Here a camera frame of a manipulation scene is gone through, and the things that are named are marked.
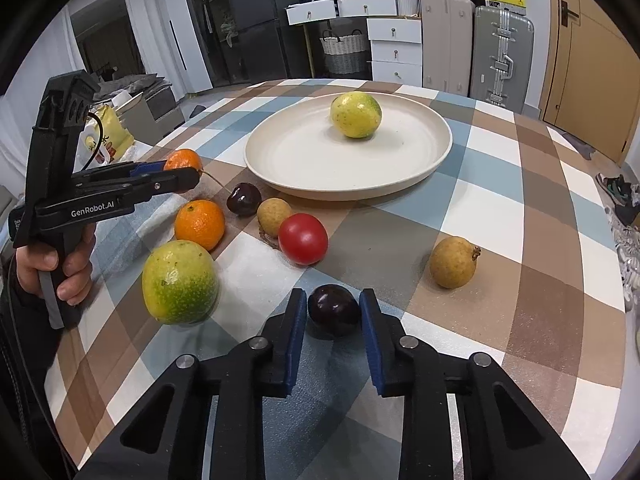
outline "blue gripper pad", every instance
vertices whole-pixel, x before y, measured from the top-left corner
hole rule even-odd
[[[129,176],[138,176],[143,173],[156,173],[158,171],[164,170],[164,164],[166,160],[158,160],[157,162],[148,162],[146,164],[137,165]]]
[[[298,378],[298,366],[300,365],[300,354],[302,353],[302,339],[305,335],[306,325],[306,292],[300,291],[298,304],[296,305],[296,315],[293,320],[287,353],[285,355],[285,387],[287,395],[291,393]]]
[[[367,361],[369,362],[369,371],[371,373],[371,382],[376,387],[379,395],[382,395],[385,384],[384,370],[382,366],[382,353],[378,343],[378,335],[374,328],[373,316],[380,315],[380,306],[373,297],[364,292],[360,293],[358,300],[360,310],[362,311],[362,335],[364,336],[364,348],[367,352]]]

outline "desk leg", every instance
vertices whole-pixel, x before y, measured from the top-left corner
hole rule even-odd
[[[309,31],[306,30],[306,23],[302,24],[302,30],[305,31],[306,54],[309,56],[309,68],[311,69],[312,79],[316,78],[316,69],[314,68],[314,57],[311,54],[311,41],[309,41]]]

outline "white desk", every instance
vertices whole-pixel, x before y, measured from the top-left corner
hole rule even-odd
[[[422,25],[418,0],[317,0],[287,8],[289,25],[302,25],[311,77],[316,76],[306,24],[367,18],[374,81],[422,86]]]

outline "silver suitcase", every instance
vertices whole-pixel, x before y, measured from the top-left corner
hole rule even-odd
[[[533,23],[505,9],[478,7],[470,97],[522,113],[533,56]]]
[[[468,95],[475,7],[470,0],[420,0],[424,88]]]

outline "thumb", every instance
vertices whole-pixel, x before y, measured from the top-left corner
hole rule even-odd
[[[20,247],[15,252],[15,273],[22,290],[40,296],[39,270],[54,270],[58,266],[58,254],[55,249],[36,242]]]

